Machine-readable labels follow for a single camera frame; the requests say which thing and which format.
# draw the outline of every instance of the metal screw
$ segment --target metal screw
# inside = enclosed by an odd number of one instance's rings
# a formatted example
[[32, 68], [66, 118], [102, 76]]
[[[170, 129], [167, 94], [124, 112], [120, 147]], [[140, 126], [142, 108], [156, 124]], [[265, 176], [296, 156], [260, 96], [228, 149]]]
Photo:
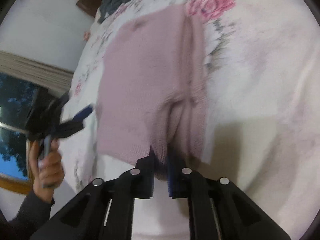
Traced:
[[94, 186], [100, 186], [103, 183], [103, 181], [104, 181], [103, 179], [97, 178], [93, 180], [92, 184]]
[[140, 174], [140, 170], [134, 168], [134, 169], [132, 169], [132, 170], [130, 171], [130, 173], [131, 173], [132, 175], [138, 175], [138, 174]]
[[230, 180], [228, 178], [221, 178], [219, 179], [219, 181], [223, 185], [228, 185], [230, 183]]
[[192, 169], [190, 169], [190, 168], [183, 168], [181, 171], [182, 171], [183, 174], [190, 174], [190, 173], [192, 172]]

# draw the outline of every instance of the beige curtain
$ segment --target beige curtain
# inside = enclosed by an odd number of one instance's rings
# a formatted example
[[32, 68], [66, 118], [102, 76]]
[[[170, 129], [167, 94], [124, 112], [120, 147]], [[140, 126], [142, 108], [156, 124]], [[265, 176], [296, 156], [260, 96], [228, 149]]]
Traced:
[[0, 51], [0, 72], [56, 92], [70, 89], [73, 73], [51, 65]]

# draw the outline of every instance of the white bedsheet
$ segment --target white bedsheet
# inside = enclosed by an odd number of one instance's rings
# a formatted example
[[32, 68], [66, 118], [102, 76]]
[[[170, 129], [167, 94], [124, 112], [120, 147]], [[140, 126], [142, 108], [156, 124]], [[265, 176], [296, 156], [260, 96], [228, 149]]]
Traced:
[[[132, 0], [94, 25], [63, 118], [96, 102], [101, 58], [125, 22], [186, 1]], [[299, 239], [320, 208], [320, 28], [303, 0], [235, 3], [206, 24], [213, 67], [199, 171], [212, 179], [229, 177], [293, 240]], [[92, 177], [115, 179], [132, 167], [96, 155], [94, 114], [85, 125], [60, 146], [65, 179], [75, 191]], [[188, 239], [186, 205], [170, 199], [166, 182], [156, 180], [154, 197], [136, 200], [132, 239]]]

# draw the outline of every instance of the pink sweater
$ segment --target pink sweater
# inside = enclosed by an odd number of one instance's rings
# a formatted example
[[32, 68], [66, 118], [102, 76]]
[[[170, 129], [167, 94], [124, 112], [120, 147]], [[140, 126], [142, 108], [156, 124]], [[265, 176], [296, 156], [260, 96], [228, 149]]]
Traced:
[[200, 157], [207, 109], [204, 29], [174, 5], [123, 25], [104, 56], [97, 150], [135, 164], [150, 145]]

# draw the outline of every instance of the window pane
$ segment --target window pane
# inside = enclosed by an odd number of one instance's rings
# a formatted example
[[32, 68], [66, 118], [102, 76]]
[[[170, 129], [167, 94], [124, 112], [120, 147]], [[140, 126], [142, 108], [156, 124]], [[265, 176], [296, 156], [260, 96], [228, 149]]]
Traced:
[[24, 129], [35, 89], [31, 82], [0, 73], [0, 122]]
[[0, 128], [0, 173], [28, 179], [25, 134]]

